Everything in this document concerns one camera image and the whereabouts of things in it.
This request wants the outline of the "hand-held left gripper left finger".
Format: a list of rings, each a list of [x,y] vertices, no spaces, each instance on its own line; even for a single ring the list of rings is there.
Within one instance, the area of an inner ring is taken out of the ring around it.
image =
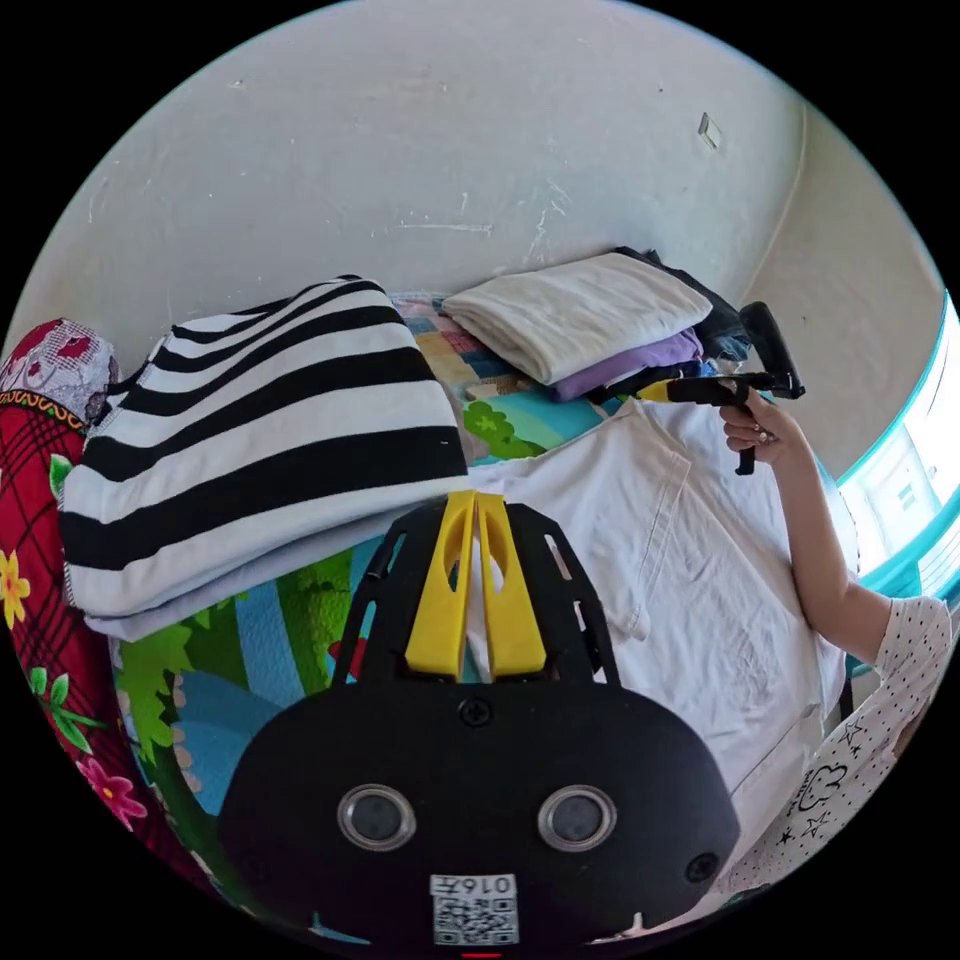
[[[405,649],[406,666],[417,674],[462,677],[475,509],[476,493],[459,491],[440,515]]]

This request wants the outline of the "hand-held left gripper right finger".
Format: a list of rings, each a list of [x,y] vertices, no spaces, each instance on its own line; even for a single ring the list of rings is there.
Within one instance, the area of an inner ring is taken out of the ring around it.
[[[477,524],[491,679],[537,674],[545,668],[546,649],[501,496],[477,496]]]

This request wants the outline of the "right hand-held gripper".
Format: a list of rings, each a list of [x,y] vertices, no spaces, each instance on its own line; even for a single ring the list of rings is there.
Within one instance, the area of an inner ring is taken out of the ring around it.
[[[783,372],[752,372],[718,377],[684,377],[652,383],[635,394],[654,403],[695,403],[712,407],[735,407],[756,423],[748,407],[751,391],[784,396]]]

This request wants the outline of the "person's right hand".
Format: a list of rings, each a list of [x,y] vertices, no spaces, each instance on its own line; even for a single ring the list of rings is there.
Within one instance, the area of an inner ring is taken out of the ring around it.
[[[780,405],[751,390],[742,406],[719,408],[726,443],[735,453],[752,452],[757,462],[775,466],[810,455],[810,446],[798,423]]]

